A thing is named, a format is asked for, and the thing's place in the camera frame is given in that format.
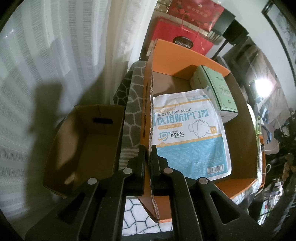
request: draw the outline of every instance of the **white wall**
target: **white wall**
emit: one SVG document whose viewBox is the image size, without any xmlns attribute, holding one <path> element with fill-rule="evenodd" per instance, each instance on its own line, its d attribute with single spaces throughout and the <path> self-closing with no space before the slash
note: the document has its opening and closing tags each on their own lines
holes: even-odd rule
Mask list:
<svg viewBox="0 0 296 241">
<path fill-rule="evenodd" d="M 274 30 L 261 13 L 268 0 L 220 0 L 221 5 L 236 16 L 236 20 L 249 32 L 254 43 L 264 52 L 270 61 L 282 85 L 289 107 L 296 109 L 296 88 L 289 61 Z M 221 44 L 214 45 L 207 57 L 212 57 Z M 231 44 L 220 52 L 223 56 Z"/>
</svg>

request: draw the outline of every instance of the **picture frame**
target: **picture frame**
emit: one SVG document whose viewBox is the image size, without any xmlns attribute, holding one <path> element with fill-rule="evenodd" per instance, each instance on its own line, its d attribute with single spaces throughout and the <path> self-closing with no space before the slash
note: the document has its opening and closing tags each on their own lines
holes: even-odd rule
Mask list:
<svg viewBox="0 0 296 241">
<path fill-rule="evenodd" d="M 279 38 L 289 61 L 296 86 L 296 28 L 290 12 L 278 1 L 269 0 L 261 11 Z"/>
</svg>

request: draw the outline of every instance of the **white curtain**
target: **white curtain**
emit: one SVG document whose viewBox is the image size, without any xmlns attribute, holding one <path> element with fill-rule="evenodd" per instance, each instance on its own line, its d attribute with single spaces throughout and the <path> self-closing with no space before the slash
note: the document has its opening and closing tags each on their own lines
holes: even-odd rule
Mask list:
<svg viewBox="0 0 296 241">
<path fill-rule="evenodd" d="M 41 186 L 58 123 L 112 104 L 157 0 L 24 0 L 0 33 L 0 208 L 24 237 L 58 200 Z"/>
</svg>

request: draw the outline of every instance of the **red shopping bag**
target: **red shopping bag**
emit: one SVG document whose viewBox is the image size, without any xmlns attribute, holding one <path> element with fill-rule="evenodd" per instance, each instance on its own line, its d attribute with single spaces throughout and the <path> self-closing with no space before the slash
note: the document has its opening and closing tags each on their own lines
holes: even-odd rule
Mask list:
<svg viewBox="0 0 296 241">
<path fill-rule="evenodd" d="M 159 17 L 156 23 L 147 55 L 150 54 L 156 39 L 173 42 L 203 55 L 206 55 L 214 45 L 202 34 L 184 27 L 183 24 L 177 24 L 163 17 Z"/>
<path fill-rule="evenodd" d="M 208 32 L 211 31 L 224 8 L 211 0 L 173 0 L 168 14 L 198 26 Z"/>
</svg>

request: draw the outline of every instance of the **light green box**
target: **light green box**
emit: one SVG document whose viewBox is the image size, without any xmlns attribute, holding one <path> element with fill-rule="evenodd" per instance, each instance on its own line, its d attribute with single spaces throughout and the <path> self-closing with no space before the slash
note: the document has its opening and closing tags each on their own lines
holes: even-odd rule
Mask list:
<svg viewBox="0 0 296 241">
<path fill-rule="evenodd" d="M 223 123 L 237 116 L 237 106 L 225 79 L 219 72 L 200 65 L 194 72 L 190 85 L 192 89 L 207 89 L 209 97 L 220 111 Z"/>
</svg>

